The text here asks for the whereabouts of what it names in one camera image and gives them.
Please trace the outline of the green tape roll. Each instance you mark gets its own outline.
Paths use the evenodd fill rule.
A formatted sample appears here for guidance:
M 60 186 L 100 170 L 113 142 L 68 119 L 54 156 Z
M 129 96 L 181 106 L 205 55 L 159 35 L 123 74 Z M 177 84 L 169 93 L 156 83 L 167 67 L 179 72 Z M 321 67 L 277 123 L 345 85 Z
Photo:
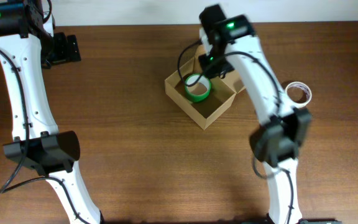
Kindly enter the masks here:
M 192 103 L 205 100 L 211 89 L 211 81 L 199 73 L 194 73 L 185 80 L 185 95 Z

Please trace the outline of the brown cardboard box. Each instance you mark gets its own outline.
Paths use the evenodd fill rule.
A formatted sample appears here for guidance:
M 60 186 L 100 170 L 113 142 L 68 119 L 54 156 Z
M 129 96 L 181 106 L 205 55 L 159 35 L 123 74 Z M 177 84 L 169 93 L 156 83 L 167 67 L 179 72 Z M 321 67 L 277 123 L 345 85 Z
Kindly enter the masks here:
M 165 79 L 165 92 L 200 128 L 206 129 L 218 119 L 231 105 L 235 96 L 244 90 L 244 84 L 237 71 L 229 72 L 226 77 L 218 77 L 207 81 L 200 80 L 200 84 L 192 91 L 204 90 L 203 95 L 195 95 L 183 86 L 174 72 Z

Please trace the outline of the beige masking tape roll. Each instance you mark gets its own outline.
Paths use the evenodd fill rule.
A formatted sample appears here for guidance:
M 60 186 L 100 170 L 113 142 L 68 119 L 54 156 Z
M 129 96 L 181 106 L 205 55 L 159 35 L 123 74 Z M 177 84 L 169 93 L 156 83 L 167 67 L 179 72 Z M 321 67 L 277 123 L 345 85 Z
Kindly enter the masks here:
M 296 108 L 306 107 L 312 100 L 313 94 L 308 85 L 303 82 L 291 82 L 285 87 L 285 93 L 290 96 Z

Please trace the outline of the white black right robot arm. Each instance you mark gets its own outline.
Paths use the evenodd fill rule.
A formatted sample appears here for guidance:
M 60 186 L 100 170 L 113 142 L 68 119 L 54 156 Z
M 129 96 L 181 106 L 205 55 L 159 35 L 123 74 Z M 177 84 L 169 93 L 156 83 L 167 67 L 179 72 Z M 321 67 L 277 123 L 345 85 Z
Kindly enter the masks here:
M 228 18 L 220 5 L 199 15 L 200 39 L 206 51 L 203 75 L 224 78 L 230 69 L 240 76 L 259 121 L 250 135 L 252 162 L 261 162 L 267 180 L 271 223 L 300 223 L 296 170 L 300 147 L 311 123 L 306 108 L 297 108 L 285 93 L 263 53 L 260 39 L 244 15 Z

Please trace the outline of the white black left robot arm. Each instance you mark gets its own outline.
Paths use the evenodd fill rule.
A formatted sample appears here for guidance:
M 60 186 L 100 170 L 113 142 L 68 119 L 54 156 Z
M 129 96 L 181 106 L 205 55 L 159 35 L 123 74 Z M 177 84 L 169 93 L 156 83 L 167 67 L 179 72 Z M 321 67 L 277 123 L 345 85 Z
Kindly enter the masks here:
M 80 173 L 78 137 L 58 129 L 42 75 L 80 59 L 76 37 L 55 32 L 52 12 L 40 1 L 0 2 L 0 63 L 12 111 L 12 142 L 4 155 L 52 186 L 71 223 L 102 223 Z

